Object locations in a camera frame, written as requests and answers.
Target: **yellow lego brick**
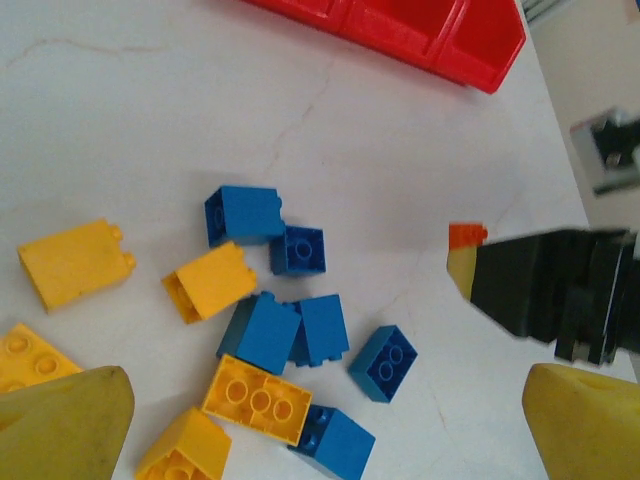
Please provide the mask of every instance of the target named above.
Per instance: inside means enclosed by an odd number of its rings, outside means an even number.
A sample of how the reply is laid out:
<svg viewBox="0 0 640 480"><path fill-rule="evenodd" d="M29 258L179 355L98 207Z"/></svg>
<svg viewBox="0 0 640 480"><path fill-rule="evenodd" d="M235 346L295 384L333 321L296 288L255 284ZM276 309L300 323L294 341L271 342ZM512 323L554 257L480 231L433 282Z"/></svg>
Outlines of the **yellow lego brick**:
<svg viewBox="0 0 640 480"><path fill-rule="evenodd" d="M185 323L206 320L249 295L257 277L233 242L214 248L162 280Z"/></svg>
<svg viewBox="0 0 640 480"><path fill-rule="evenodd" d="M122 253L120 240L120 229L100 219L22 245L18 255L50 312L131 275L136 260Z"/></svg>
<svg viewBox="0 0 640 480"><path fill-rule="evenodd" d="M220 480L231 438L197 408L176 418L144 456L136 480Z"/></svg>
<svg viewBox="0 0 640 480"><path fill-rule="evenodd" d="M311 396L308 390L223 355L202 410L297 445Z"/></svg>
<svg viewBox="0 0 640 480"><path fill-rule="evenodd" d="M0 341L0 393L81 371L22 323Z"/></svg>

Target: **red plastic bin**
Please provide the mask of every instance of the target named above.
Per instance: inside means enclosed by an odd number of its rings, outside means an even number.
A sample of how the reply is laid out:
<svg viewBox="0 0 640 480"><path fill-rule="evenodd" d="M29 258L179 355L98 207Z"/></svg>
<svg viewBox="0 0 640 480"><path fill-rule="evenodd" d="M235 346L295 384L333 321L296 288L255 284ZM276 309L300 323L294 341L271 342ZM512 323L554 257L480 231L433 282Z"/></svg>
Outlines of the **red plastic bin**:
<svg viewBox="0 0 640 480"><path fill-rule="evenodd" d="M494 93L525 42L514 0L247 0Z"/></svg>

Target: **toy block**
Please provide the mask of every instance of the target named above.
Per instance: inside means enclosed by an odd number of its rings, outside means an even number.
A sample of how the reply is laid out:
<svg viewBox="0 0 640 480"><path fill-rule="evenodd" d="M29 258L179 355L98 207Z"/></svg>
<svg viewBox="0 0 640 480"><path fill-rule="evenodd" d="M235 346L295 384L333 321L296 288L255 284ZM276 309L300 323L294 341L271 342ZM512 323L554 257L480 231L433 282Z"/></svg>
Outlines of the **toy block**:
<svg viewBox="0 0 640 480"><path fill-rule="evenodd" d="M332 478L360 480L376 438L336 408L311 405L290 450Z"/></svg>
<svg viewBox="0 0 640 480"><path fill-rule="evenodd" d="M337 361L349 350L340 295L294 302L302 316L289 360L296 366L319 367L324 360Z"/></svg>
<svg viewBox="0 0 640 480"><path fill-rule="evenodd" d="M478 247L488 236L489 231L481 223L450 223L449 250Z"/></svg>
<svg viewBox="0 0 640 480"><path fill-rule="evenodd" d="M122 232L105 219L18 247L20 262L47 312L125 280L136 266L120 250Z"/></svg>
<svg viewBox="0 0 640 480"><path fill-rule="evenodd" d="M164 431L144 456L136 480L220 480L231 438L197 408L190 408Z"/></svg>
<svg viewBox="0 0 640 480"><path fill-rule="evenodd" d="M311 396L308 390L223 355L202 411L297 445Z"/></svg>
<svg viewBox="0 0 640 480"><path fill-rule="evenodd" d="M284 233L275 188L222 186L204 203L209 246L262 245Z"/></svg>
<svg viewBox="0 0 640 480"><path fill-rule="evenodd" d="M327 271L322 230L287 226L269 245L274 275L302 276Z"/></svg>
<svg viewBox="0 0 640 480"><path fill-rule="evenodd" d="M300 326L292 305L276 302L270 292L240 300L217 356L229 354L274 375L282 375Z"/></svg>
<svg viewBox="0 0 640 480"><path fill-rule="evenodd" d="M1 344L0 394L82 371L22 323Z"/></svg>
<svg viewBox="0 0 640 480"><path fill-rule="evenodd" d="M418 354L395 325L378 328L349 367L374 402L390 403Z"/></svg>
<svg viewBox="0 0 640 480"><path fill-rule="evenodd" d="M257 277L233 242L179 268L162 280L185 323L198 322L249 295Z"/></svg>

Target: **blue duplo brick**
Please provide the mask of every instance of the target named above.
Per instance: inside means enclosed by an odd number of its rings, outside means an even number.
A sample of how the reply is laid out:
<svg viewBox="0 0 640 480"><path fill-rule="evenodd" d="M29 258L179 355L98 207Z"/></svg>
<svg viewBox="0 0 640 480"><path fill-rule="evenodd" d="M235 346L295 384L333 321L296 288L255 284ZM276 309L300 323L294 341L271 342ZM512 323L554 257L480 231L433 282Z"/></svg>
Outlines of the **blue duplo brick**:
<svg viewBox="0 0 640 480"><path fill-rule="evenodd" d="M262 245L284 234L275 188L224 185L204 202L209 246Z"/></svg>
<svg viewBox="0 0 640 480"><path fill-rule="evenodd" d="M308 298L293 303L302 317L289 360L296 366L319 367L325 360L342 359L349 350L340 296Z"/></svg>
<svg viewBox="0 0 640 480"><path fill-rule="evenodd" d="M349 374L371 400L390 403L417 356L397 326L380 327L354 359Z"/></svg>
<svg viewBox="0 0 640 480"><path fill-rule="evenodd" d="M340 410L311 405L300 442L288 448L331 478L360 480L375 441Z"/></svg>
<svg viewBox="0 0 640 480"><path fill-rule="evenodd" d="M317 228L287 225L284 235L269 245L274 275L315 275L327 271L324 234Z"/></svg>
<svg viewBox="0 0 640 480"><path fill-rule="evenodd" d="M240 300L216 355L227 353L274 375L282 375L300 326L292 305L270 292Z"/></svg>

